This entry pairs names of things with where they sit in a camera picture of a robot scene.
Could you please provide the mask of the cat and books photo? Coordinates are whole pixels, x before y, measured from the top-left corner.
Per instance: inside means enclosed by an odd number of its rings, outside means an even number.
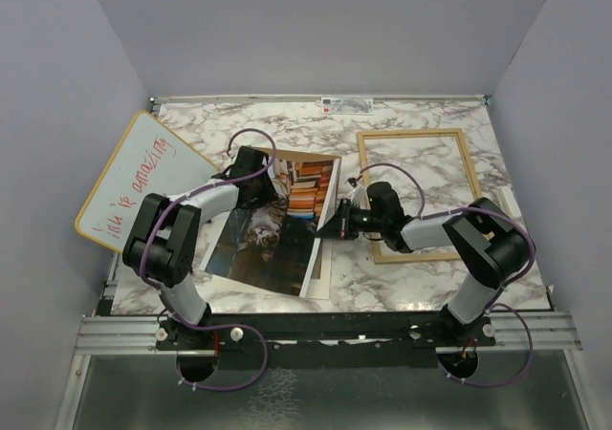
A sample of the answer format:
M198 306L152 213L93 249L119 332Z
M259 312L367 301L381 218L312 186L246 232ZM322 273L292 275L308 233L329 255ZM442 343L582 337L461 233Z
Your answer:
M269 168L276 195L235 208L200 270L250 290L305 297L320 279L317 230L336 207L341 157L280 150Z

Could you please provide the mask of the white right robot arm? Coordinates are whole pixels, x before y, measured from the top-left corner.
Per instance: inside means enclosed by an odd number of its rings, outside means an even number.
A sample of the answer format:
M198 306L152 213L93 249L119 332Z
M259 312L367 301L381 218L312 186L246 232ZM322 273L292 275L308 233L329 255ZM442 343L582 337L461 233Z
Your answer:
M362 233L375 233L387 247L404 254L453 247L468 273L441 309L439 333L448 344L460 345L470 338L473 322L535 262L533 239L488 198L448 212L413 217L404 213L390 183L372 183L365 192L367 208L341 200L316 236L355 240Z

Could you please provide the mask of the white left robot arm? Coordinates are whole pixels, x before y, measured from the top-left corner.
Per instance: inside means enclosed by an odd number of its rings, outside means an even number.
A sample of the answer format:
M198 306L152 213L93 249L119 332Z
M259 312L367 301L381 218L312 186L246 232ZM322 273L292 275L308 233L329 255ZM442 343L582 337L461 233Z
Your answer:
M191 276L200 227L236 208L257 209L275 199L269 176L273 159L273 154L242 146L233 164L204 185L172 197L152 193L142 200L122 261L156 290L190 348L205 346L211 335L210 305Z

